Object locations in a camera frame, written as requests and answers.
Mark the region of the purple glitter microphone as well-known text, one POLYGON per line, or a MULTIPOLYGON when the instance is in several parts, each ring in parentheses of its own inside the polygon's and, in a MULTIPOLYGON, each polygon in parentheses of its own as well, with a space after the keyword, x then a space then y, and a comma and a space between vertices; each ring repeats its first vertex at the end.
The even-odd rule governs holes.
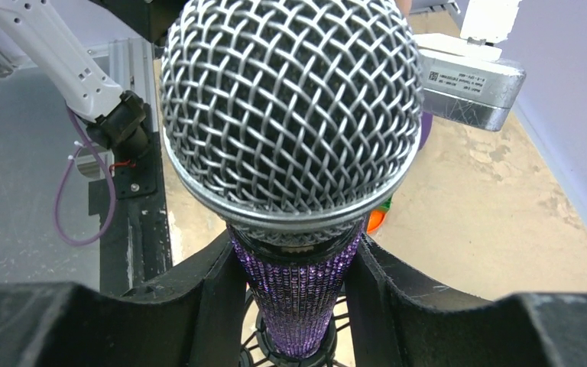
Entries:
POLYGON ((226 222, 277 343, 325 331, 369 213, 417 153, 421 82, 393 1, 190 1, 170 26, 168 157, 226 222))

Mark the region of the black shock mount tripod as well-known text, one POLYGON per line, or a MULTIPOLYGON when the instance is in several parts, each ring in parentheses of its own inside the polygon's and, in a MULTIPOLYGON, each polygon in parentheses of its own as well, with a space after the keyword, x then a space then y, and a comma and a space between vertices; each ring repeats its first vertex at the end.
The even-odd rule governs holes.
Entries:
POLYGON ((345 366, 336 358, 339 332, 350 327, 345 289, 339 291, 324 332, 295 332, 277 343, 274 331, 258 307, 251 290, 245 293, 245 328, 242 332, 239 366, 345 366))

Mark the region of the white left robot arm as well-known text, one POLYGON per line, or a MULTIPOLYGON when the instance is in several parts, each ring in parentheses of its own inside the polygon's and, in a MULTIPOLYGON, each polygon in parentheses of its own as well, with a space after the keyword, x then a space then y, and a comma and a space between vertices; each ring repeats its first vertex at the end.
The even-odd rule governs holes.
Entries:
POLYGON ((96 64, 50 1, 0 1, 0 29, 46 73, 93 141, 124 158, 146 153, 144 100, 96 64))

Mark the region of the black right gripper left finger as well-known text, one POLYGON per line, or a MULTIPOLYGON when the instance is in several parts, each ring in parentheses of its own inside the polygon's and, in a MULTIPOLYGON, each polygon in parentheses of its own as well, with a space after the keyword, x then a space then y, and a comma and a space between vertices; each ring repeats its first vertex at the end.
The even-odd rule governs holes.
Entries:
POLYGON ((236 366, 244 302, 227 232, 120 297, 0 284, 0 366, 236 366))

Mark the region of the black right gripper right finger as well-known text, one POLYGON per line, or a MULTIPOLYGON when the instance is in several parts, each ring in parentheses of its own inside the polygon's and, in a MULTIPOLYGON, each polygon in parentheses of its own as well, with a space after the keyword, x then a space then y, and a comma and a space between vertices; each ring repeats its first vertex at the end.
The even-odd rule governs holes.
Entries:
POLYGON ((587 293, 485 300, 363 236, 345 280, 359 366, 587 366, 587 293))

